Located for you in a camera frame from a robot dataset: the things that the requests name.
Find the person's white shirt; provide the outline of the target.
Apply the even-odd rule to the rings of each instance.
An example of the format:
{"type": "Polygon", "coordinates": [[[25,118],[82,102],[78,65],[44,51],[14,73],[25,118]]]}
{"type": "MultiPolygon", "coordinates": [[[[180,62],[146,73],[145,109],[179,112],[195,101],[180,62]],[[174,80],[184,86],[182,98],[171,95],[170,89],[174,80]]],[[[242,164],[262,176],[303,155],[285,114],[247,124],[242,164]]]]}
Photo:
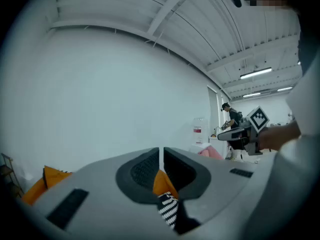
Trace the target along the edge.
{"type": "Polygon", "coordinates": [[[300,135],[275,155],[241,240],[320,240],[320,54],[287,103],[300,135]]]}

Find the pink fabric item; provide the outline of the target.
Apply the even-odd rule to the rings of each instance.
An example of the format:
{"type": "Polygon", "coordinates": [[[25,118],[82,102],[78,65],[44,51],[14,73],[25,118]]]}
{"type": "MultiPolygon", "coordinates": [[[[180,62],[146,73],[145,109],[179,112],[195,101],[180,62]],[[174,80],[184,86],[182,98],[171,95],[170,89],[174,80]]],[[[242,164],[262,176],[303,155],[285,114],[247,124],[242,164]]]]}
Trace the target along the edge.
{"type": "Polygon", "coordinates": [[[198,154],[203,157],[213,158],[216,160],[224,160],[224,158],[219,154],[219,152],[211,145],[199,151],[198,154]]]}

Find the clear box with red label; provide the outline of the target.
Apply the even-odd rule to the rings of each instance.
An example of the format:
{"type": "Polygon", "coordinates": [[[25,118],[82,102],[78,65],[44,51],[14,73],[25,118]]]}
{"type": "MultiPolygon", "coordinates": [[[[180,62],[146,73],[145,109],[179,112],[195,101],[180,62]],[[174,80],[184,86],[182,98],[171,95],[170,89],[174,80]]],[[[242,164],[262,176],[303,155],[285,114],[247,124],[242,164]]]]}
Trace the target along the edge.
{"type": "Polygon", "coordinates": [[[206,118],[197,117],[192,121],[192,137],[195,145],[209,142],[209,123],[206,118]]]}

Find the person's right hand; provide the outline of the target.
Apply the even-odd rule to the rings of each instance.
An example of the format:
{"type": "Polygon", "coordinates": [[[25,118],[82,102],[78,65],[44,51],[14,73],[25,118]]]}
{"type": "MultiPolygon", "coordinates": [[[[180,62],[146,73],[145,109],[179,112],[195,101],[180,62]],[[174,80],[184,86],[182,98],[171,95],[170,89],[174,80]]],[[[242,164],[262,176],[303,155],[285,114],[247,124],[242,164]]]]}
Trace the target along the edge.
{"type": "Polygon", "coordinates": [[[266,127],[258,134],[258,147],[260,150],[278,151],[285,142],[286,138],[281,126],[266,127]]]}

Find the white door panel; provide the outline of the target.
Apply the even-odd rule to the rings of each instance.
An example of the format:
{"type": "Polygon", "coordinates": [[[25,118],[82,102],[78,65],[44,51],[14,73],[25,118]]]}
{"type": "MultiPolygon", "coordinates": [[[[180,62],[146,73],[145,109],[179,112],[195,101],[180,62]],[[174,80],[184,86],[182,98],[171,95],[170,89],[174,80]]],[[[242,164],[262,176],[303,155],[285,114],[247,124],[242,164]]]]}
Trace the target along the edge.
{"type": "Polygon", "coordinates": [[[210,104],[209,135],[212,136],[216,135],[217,128],[220,126],[220,113],[217,93],[209,86],[207,90],[210,104]]]}

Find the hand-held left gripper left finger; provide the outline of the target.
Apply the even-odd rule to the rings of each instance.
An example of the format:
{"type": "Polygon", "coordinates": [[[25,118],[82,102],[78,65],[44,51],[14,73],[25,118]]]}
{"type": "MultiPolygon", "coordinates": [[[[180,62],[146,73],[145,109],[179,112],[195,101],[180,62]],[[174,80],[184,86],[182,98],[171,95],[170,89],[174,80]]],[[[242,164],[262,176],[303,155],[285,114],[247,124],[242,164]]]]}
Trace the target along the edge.
{"type": "Polygon", "coordinates": [[[115,181],[121,192],[138,204],[155,205],[154,181],[159,171],[158,147],[121,155],[126,161],[117,169],[115,181]]]}

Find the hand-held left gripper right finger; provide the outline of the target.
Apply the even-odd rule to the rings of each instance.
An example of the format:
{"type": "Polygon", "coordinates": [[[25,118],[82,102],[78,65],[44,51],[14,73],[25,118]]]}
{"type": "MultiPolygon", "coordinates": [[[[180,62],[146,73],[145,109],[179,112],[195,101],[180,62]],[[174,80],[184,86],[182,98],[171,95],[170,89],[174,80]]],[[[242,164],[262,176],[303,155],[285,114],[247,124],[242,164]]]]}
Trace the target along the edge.
{"type": "Polygon", "coordinates": [[[198,199],[211,183],[211,173],[197,161],[200,158],[179,148],[163,148],[164,170],[180,200],[198,199]]]}

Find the white cabinet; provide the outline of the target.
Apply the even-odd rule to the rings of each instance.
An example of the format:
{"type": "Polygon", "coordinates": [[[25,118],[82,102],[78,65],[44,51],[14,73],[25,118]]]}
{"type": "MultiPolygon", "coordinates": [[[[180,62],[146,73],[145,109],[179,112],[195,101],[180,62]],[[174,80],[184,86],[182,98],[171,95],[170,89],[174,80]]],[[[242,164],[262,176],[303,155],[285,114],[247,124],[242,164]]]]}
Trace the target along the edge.
{"type": "Polygon", "coordinates": [[[231,159],[232,151],[227,141],[218,140],[217,137],[209,137],[209,143],[222,156],[223,159],[231,159]]]}

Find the person's right forearm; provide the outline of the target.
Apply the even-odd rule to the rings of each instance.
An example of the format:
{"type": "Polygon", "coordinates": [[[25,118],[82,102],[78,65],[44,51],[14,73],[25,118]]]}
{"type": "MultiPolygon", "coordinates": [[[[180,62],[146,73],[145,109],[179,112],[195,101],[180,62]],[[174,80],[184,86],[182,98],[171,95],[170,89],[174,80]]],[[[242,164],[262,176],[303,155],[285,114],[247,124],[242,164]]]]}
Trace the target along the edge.
{"type": "Polygon", "coordinates": [[[301,135],[300,128],[296,120],[283,125],[279,128],[279,147],[283,146],[291,140],[297,139],[301,135]]]}

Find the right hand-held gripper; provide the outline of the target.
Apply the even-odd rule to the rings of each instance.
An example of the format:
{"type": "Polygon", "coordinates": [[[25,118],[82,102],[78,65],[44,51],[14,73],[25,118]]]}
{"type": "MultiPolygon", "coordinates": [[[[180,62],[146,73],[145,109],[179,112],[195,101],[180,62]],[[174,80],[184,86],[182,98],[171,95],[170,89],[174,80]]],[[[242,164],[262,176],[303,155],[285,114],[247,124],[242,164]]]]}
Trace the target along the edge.
{"type": "Polygon", "coordinates": [[[228,142],[241,140],[249,156],[262,155],[258,137],[269,121],[267,114],[258,106],[240,120],[240,127],[219,133],[217,139],[228,142]]]}

